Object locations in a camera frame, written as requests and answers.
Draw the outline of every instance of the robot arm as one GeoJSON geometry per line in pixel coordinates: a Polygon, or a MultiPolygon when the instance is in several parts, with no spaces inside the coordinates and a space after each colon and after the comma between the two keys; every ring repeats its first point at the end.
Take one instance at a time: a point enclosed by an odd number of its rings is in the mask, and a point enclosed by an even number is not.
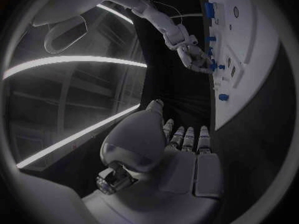
{"type": "Polygon", "coordinates": [[[176,50],[182,63],[187,69],[195,72],[211,73],[211,59],[198,47],[194,35],[189,35],[184,25],[175,25],[166,14],[158,11],[148,0],[109,0],[117,3],[141,17],[147,19],[162,33],[166,46],[176,50]]]}

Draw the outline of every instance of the white plastic surface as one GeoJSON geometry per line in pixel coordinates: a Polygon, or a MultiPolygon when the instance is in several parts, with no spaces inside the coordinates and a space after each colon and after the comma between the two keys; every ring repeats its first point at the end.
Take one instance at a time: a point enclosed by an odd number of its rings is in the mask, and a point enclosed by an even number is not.
{"type": "Polygon", "coordinates": [[[225,70],[213,73],[217,130],[258,92],[275,62],[280,42],[266,15],[250,0],[209,2],[215,10],[210,27],[210,36],[216,37],[210,41],[212,58],[225,65],[225,70]],[[227,94],[229,99],[221,101],[219,94],[227,94]]]}

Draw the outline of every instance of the robotic hand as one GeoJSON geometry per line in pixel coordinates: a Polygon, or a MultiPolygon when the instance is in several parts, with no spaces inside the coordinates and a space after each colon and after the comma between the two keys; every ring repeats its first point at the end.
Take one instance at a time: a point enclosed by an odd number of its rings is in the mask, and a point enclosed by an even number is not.
{"type": "Polygon", "coordinates": [[[195,72],[210,74],[212,71],[209,65],[212,60],[198,46],[198,41],[194,35],[189,35],[183,24],[175,25],[166,14],[158,11],[148,0],[109,0],[147,19],[165,40],[166,46],[170,50],[176,50],[182,63],[187,69],[195,72]]]}

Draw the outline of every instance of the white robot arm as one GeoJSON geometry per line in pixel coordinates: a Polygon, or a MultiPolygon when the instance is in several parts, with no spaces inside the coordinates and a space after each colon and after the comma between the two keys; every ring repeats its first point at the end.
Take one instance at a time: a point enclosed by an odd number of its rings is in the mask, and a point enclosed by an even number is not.
{"type": "Polygon", "coordinates": [[[189,35],[184,25],[175,25],[166,14],[158,11],[148,0],[109,0],[117,3],[141,17],[147,19],[165,39],[170,50],[176,50],[187,69],[195,72],[212,73],[209,65],[211,59],[198,46],[194,35],[189,35]]]}

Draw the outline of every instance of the led light strip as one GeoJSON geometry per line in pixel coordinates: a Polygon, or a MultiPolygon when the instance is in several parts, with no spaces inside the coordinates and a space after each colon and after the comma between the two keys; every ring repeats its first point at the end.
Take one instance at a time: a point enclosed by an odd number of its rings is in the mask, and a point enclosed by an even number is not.
{"type": "Polygon", "coordinates": [[[128,113],[136,110],[139,106],[140,106],[140,104],[138,104],[136,106],[133,106],[133,107],[131,107],[131,108],[129,108],[129,109],[123,111],[123,112],[120,112],[120,113],[118,113],[114,116],[111,116],[111,117],[109,117],[109,118],[107,118],[107,119],[105,119],[101,122],[98,122],[98,123],[86,128],[86,129],[84,129],[80,132],[77,132],[77,133],[73,134],[72,136],[69,136],[68,138],[65,138],[65,139],[59,141],[58,143],[55,143],[52,146],[38,152],[37,154],[35,154],[35,155],[33,155],[29,158],[26,158],[25,160],[18,163],[16,166],[18,168],[23,168],[23,167],[27,166],[28,164],[33,163],[34,161],[36,161],[36,160],[46,156],[47,154],[55,151],[56,149],[61,148],[62,146],[64,146],[64,145],[66,145],[66,144],[82,137],[83,135],[85,135],[85,134],[87,134],[91,131],[94,131],[95,129],[97,129],[99,127],[102,127],[103,125],[105,125],[105,124],[107,124],[111,121],[114,121],[115,119],[120,118],[120,117],[124,116],[125,114],[128,114],[128,113]]]}
{"type": "Polygon", "coordinates": [[[104,5],[101,5],[101,4],[98,4],[97,7],[102,8],[102,9],[104,9],[104,10],[106,10],[106,11],[109,11],[109,12],[115,14],[116,16],[119,16],[120,18],[126,20],[127,22],[133,24],[133,21],[132,21],[131,19],[129,19],[129,18],[127,18],[126,16],[122,15],[122,14],[119,13],[118,11],[115,11],[115,10],[113,10],[113,9],[111,9],[111,8],[109,8],[109,7],[106,7],[106,6],[104,6],[104,5]]]}
{"type": "Polygon", "coordinates": [[[6,79],[16,73],[21,71],[34,68],[37,66],[43,66],[53,63],[61,63],[61,62],[111,62],[111,63],[119,63],[131,66],[139,66],[139,67],[147,67],[146,64],[135,62],[135,61],[128,61],[128,60],[121,60],[116,58],[110,57],[102,57],[102,56],[54,56],[54,57],[47,57],[41,58],[38,60],[28,61],[19,65],[16,65],[7,71],[5,71],[3,79],[6,79]]]}

